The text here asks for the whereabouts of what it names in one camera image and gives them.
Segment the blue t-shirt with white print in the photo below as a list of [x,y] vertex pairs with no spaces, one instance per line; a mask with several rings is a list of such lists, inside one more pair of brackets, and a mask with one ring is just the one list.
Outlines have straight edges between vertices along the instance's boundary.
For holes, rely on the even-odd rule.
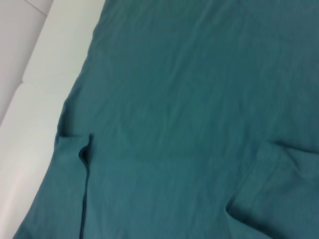
[[319,0],[107,0],[14,239],[319,239]]

